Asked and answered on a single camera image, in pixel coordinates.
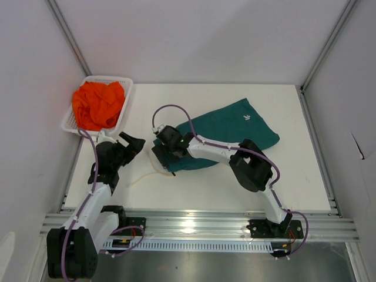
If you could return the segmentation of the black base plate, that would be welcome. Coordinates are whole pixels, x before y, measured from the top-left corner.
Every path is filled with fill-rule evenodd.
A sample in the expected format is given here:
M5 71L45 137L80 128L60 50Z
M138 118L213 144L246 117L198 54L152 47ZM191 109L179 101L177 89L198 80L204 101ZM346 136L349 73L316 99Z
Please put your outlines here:
M146 218L145 217L127 217L125 219L121 219L119 222L118 229L127 226L139 226L145 230L146 227ZM128 236L128 237L135 237L141 236L142 232L139 229L135 229L134 227L131 229L126 229L116 233L118 236Z
M295 239L304 238L303 227L299 220L276 224L267 219L253 219L249 220L246 228L255 239L289 239L290 234L293 234Z

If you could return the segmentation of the orange shorts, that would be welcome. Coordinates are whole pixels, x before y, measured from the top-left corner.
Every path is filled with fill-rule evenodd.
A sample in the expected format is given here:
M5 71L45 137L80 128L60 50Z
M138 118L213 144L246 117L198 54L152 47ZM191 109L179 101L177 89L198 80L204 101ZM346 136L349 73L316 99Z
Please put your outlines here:
M125 100L125 90L119 82L85 82L72 97L77 126L91 131L115 127Z

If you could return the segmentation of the aluminium mounting rail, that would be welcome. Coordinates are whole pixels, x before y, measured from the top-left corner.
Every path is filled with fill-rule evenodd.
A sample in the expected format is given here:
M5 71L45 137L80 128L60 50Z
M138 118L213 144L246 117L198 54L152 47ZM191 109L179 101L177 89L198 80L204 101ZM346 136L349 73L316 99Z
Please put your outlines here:
M162 240L240 241L250 237L250 219L263 212L127 209L127 217L146 218L146 237ZM308 214L308 241L358 242L355 223L338 215Z

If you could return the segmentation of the green shorts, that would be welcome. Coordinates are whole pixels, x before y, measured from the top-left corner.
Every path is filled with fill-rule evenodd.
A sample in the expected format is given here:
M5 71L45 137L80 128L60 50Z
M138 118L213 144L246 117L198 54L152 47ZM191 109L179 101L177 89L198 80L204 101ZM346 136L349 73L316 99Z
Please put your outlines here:
M244 98L226 107L205 113L192 119L195 132L211 140L227 143L240 143L244 139L252 140L260 150L266 150L276 145L280 137L269 128L264 119ZM172 160L168 157L170 167L168 172L176 173L181 170L199 170L216 165L207 159L183 158Z

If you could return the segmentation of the right table edge rail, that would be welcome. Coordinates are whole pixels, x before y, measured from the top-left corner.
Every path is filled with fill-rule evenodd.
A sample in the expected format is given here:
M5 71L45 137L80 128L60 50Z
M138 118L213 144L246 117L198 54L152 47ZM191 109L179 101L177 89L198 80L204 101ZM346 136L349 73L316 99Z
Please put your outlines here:
M335 204L334 208L337 210L334 213L333 212L329 213L329 216L337 216L339 218L342 218L343 215L342 215L341 209L339 207L337 197L335 195L333 182L332 182L332 179L331 179L331 176L330 176L330 172L328 170L327 162L325 161L323 148L322 148L320 141L319 141L319 138L318 138L318 133L317 133L317 130L315 128L313 117L312 117L312 114L311 114L309 106L308 106L306 95L304 94L301 86L296 86L296 90L297 90L298 99L300 101L301 108L302 108L302 111L303 111L303 116L304 116L305 121L306 121L307 129L308 129L308 132L309 132L309 135L310 135L310 138L311 138L314 153L315 153L317 163L318 163L318 168L319 168L320 173L321 173L321 178L322 178L323 183L324 183L324 187L325 187L325 190L326 190L326 193L327 193L328 200L329 200L329 202L333 202Z

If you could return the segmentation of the aluminium frame post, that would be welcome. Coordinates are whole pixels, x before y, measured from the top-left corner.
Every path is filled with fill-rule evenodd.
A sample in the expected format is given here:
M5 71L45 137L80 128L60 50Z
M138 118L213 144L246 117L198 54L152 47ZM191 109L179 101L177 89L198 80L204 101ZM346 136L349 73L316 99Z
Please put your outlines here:
M311 84L316 74L322 67L327 56L330 54L335 43L339 39L343 30L345 29L347 22L350 20L352 14L354 13L355 9L357 8L360 2L361 1L359 0L349 0L345 3L343 10L341 11L327 39L325 40L324 45L321 48L318 56L316 57L312 67L310 68L303 84L300 86L300 90L302 93L305 93L306 90L308 89L309 85Z
M58 28L62 32L62 35L66 43L68 44L68 47L70 48L74 58L76 59L79 67L81 68L82 72L85 76L92 75L89 65L75 39L73 32L71 31L71 28L68 25L67 20L65 19L65 16L58 2L56 0L45 0L45 3L49 8L54 20L56 21Z

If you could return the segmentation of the left aluminium frame post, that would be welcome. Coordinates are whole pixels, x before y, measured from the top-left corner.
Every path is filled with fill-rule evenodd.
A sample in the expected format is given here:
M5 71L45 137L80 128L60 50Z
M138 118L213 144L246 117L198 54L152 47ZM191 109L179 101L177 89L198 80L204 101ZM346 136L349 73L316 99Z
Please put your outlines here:
M76 59L79 67L81 68L82 72L85 76L92 75L89 65L75 39L73 32L71 31L71 28L68 25L67 20L65 19L65 16L58 2L56 0L45 0L45 3L49 8L54 20L56 21L58 28L62 32L62 35L66 43L68 44L68 47L70 48L74 58Z

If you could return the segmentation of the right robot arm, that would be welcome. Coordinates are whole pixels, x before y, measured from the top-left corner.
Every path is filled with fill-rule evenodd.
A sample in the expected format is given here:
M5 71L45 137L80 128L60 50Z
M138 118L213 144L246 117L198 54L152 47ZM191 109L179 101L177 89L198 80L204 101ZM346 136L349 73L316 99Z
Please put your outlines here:
M193 132L182 135L175 127L166 125L154 127L153 133L159 143L152 147L152 152L164 169L171 171L172 164L183 159L206 159L228 165L240 186L261 198L269 232L281 237L289 231L292 216L283 210L272 190L274 164L253 141L220 142Z

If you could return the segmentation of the white plastic basket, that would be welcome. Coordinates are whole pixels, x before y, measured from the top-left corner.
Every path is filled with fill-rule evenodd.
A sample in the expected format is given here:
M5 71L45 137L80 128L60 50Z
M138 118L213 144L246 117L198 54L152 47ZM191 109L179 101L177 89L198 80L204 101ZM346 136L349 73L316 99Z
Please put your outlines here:
M124 88L126 100L124 102L122 111L121 111L120 116L118 118L118 122L117 122L115 127L107 129L109 131L108 135L111 136L111 135L115 134L119 129L119 126L121 124L121 121L122 121L122 118L123 118L123 115L124 115L124 112L125 112L125 109L126 109L126 105L127 105L128 100L130 98L130 94L131 94L132 87L133 87L133 81L129 78L122 78L122 77L117 77L117 76L100 76L100 75L97 75L97 76L87 76L86 78L84 78L84 80L82 81L80 86L82 86L85 82L99 82L99 83L104 83L104 84L107 84L107 85L112 83L112 82L119 82L121 84L121 86ZM70 104L68 110L65 113L65 116L64 116L63 121L61 123L61 128L66 132L71 132L71 133L76 133L76 134L78 133L79 127L76 124L75 115L74 115L74 112L73 112L73 109L72 109L72 103ZM86 131L91 136L95 136L99 132L99 131L91 131L91 130L86 130Z

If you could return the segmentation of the right aluminium frame post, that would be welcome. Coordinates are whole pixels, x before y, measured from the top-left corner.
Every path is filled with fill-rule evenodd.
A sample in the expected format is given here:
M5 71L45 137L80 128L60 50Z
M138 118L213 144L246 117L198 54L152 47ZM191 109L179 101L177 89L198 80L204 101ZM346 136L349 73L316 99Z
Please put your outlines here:
M343 10L341 11L327 39L325 40L324 45L321 48L318 56L316 57L312 67L310 68L303 84L300 86L300 90L302 93L305 93L306 90L308 89L309 85L311 84L316 74L322 67L327 56L330 54L335 43L339 39L343 30L345 29L347 22L350 20L352 14L354 13L355 9L357 8L360 2L361 1L359 0L349 0L345 3Z

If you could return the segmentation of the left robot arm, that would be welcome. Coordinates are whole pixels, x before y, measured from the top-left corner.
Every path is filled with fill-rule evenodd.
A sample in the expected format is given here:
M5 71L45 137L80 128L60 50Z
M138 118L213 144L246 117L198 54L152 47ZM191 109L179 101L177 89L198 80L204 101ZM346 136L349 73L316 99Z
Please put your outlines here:
M94 276L98 255L109 236L123 234L145 236L145 228L131 225L122 206L109 203L119 182L119 170L143 149L146 141L125 132L119 136L125 144L100 131L97 140L84 129L79 134L90 142L95 161L88 178L88 191L70 218L46 237L48 276L65 281Z

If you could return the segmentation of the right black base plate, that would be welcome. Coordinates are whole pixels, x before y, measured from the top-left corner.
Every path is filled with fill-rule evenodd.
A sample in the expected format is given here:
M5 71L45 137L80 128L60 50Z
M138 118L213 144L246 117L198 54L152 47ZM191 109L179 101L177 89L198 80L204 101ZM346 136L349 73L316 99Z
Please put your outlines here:
M249 220L246 228L255 239L289 239L290 234L293 234L295 239L304 238L303 227L299 220L276 224L267 219L253 219Z

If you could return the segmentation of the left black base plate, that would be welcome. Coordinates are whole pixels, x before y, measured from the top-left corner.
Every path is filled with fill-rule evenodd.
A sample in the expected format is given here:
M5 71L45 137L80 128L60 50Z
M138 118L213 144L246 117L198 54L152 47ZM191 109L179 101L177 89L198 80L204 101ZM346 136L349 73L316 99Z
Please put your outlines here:
M139 226L145 230L146 227L146 218L145 217L127 217L125 219L121 219L119 222L118 229L127 226ZM134 227L131 229L126 229L116 233L118 236L128 236L128 237L135 237L141 236L142 232L139 229L135 229Z

